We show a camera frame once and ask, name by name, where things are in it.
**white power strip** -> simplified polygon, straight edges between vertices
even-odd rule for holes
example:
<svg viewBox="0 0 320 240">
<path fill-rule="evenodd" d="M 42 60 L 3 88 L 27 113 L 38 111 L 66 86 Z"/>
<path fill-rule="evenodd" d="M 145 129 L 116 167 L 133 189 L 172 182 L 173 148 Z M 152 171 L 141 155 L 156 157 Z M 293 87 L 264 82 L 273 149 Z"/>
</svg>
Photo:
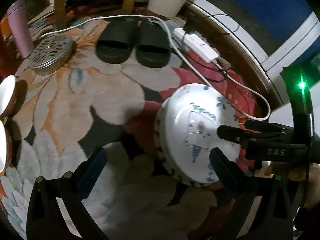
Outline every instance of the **white power strip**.
<svg viewBox="0 0 320 240">
<path fill-rule="evenodd" d="M 185 33 L 182 28 L 174 29 L 173 31 L 173 34 L 176 35 L 179 40 L 183 39 Z M 206 63 L 210 63 L 220 56 L 195 34 L 186 34 L 184 43 L 196 52 Z"/>
</svg>

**slide sandal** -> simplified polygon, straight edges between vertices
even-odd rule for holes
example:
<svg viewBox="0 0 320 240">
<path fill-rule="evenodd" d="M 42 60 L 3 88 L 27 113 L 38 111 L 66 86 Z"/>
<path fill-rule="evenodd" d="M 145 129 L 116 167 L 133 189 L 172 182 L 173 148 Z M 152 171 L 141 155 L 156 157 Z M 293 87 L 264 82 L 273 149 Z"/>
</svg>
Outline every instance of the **slide sandal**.
<svg viewBox="0 0 320 240">
<path fill-rule="evenodd" d="M 141 22 L 136 41 L 137 60 L 146 67 L 161 68 L 170 60 L 170 44 L 167 33 L 157 23 Z"/>
<path fill-rule="evenodd" d="M 109 23 L 97 41 L 98 58 L 111 64 L 125 62 L 131 54 L 138 30 L 138 22 L 131 18 Z"/>
</svg>

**power cord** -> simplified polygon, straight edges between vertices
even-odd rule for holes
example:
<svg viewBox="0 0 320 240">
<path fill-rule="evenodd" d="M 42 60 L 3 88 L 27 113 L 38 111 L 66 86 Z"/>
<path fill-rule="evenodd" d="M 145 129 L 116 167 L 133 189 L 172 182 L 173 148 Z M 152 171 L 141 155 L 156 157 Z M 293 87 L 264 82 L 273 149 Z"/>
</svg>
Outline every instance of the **power cord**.
<svg viewBox="0 0 320 240">
<path fill-rule="evenodd" d="M 51 34 L 63 33 L 63 32 L 72 30 L 72 29 L 74 29 L 74 28 L 77 28 L 77 27 L 79 27 L 79 26 L 81 26 L 81 25 L 83 25 L 83 24 L 86 24 L 86 23 L 91 22 L 91 21 L 94 21 L 94 20 L 104 20 L 104 19 L 119 18 L 119 17 L 153 18 L 153 19 L 156 19 L 156 20 L 158 20 L 159 22 L 161 22 L 161 24 L 163 25 L 164 29 L 165 29 L 166 32 L 167 32 L 167 36 L 168 36 L 169 42 L 170 42 L 171 46 L 173 47 L 173 49 L 174 49 L 174 50 L 176 51 L 176 53 L 178 54 L 178 56 L 187 64 L 188 67 L 190 67 L 190 68 L 192 69 L 192 71 L 193 71 L 194 73 L 196 73 L 196 74 L 198 75 L 199 78 L 202 79 L 202 81 L 203 81 L 205 84 L 207 84 L 207 85 L 208 85 L 209 87 L 211 87 L 211 88 L 214 88 L 214 87 L 211 85 L 211 83 L 186 59 L 186 57 L 182 54 L 182 52 L 175 46 L 175 44 L 174 44 L 174 42 L 173 42 L 173 40 L 172 40 L 171 33 L 170 33 L 170 30 L 169 30 L 168 26 L 166 25 L 166 23 L 165 23 L 162 19 L 160 19 L 159 17 L 156 17 L 156 16 L 125 14 L 125 15 L 114 15 L 114 16 L 96 17 L 96 18 L 92 18 L 92 19 L 86 20 L 86 21 L 84 21 L 84 22 L 82 22 L 82 23 L 79 23 L 79 24 L 77 24 L 77 25 L 75 25 L 75 26 L 71 26 L 71 27 L 66 28 L 66 29 L 63 29 L 63 30 L 58 30 L 58 31 L 54 31 L 54 32 L 49 32 L 49 33 L 43 34 L 42 36 L 39 37 L 39 39 L 42 39 L 42 38 L 44 38 L 44 37 L 46 37 L 46 36 L 48 36 L 48 35 L 51 35 Z M 239 111 L 239 112 L 240 112 L 241 114 L 243 114 L 244 116 L 246 116 L 246 117 L 248 117 L 248 118 L 251 118 L 251 119 L 253 119 L 253 120 L 256 120 L 256 121 L 264 121 L 264 120 L 267 120 L 267 119 L 269 118 L 269 116 L 270 116 L 270 113 L 271 113 L 271 109 L 270 109 L 270 105 L 269 105 L 268 101 L 267 101 L 262 95 L 260 95 L 258 92 L 256 92 L 256 91 L 254 91 L 254 90 L 252 90 L 252 89 L 250 89 L 250 88 L 248 88 L 248 87 L 240 84 L 239 82 L 237 82 L 236 80 L 234 80 L 232 77 L 230 77 L 230 75 L 228 75 L 228 73 L 226 72 L 226 70 L 223 69 L 223 68 L 218 64 L 218 62 L 217 62 L 216 60 L 214 61 L 214 63 L 215 63 L 215 65 L 216 65 L 219 69 L 223 70 L 224 74 L 225 74 L 232 82 L 238 84 L 239 86 L 241 86 L 241 87 L 249 90 L 250 92 L 254 93 L 255 95 L 261 97 L 261 98 L 265 101 L 265 103 L 267 104 L 268 114 L 267 114 L 265 117 L 263 117 L 263 118 L 258 118 L 258 117 L 254 117 L 254 116 L 252 116 L 252 115 L 249 115 L 249 114 L 241 111 L 240 109 L 236 108 L 235 106 L 233 106 L 233 108 L 236 109 L 237 111 Z"/>
</svg>

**slipper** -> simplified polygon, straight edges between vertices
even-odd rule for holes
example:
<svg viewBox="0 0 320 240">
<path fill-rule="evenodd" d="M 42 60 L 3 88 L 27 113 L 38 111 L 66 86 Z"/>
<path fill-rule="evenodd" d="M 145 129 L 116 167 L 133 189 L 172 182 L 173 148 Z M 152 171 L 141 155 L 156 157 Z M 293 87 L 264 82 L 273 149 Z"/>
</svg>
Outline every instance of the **slipper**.
<svg viewBox="0 0 320 240">
<path fill-rule="evenodd" d="M 139 63 L 150 68 L 166 66 L 170 60 L 170 44 L 167 33 L 154 22 L 143 21 L 139 26 L 136 56 Z"/>
<path fill-rule="evenodd" d="M 137 32 L 138 22 L 132 18 L 109 23 L 97 41 L 98 58 L 111 64 L 125 62 L 132 52 Z"/>
</svg>

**metal bolt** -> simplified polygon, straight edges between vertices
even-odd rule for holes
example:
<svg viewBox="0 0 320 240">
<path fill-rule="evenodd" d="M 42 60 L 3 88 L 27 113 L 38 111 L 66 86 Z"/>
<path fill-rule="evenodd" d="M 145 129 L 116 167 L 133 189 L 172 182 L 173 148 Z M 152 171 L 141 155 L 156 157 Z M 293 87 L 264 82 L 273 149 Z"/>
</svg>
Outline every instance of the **metal bolt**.
<svg viewBox="0 0 320 240">
<path fill-rule="evenodd" d="M 281 178 L 281 175 L 275 174 L 275 179 L 276 179 L 276 180 L 281 180 L 281 179 L 282 179 L 282 178 Z"/>
<path fill-rule="evenodd" d="M 66 179 L 70 179 L 71 176 L 72 176 L 72 172 L 71 172 L 71 171 L 67 171 L 67 172 L 63 175 L 63 177 L 65 177 Z"/>
<path fill-rule="evenodd" d="M 44 178 L 42 176 L 39 176 L 38 178 L 36 178 L 36 182 L 41 182 Z"/>
<path fill-rule="evenodd" d="M 252 177 L 253 173 L 249 170 L 243 172 L 245 176 Z"/>
</svg>

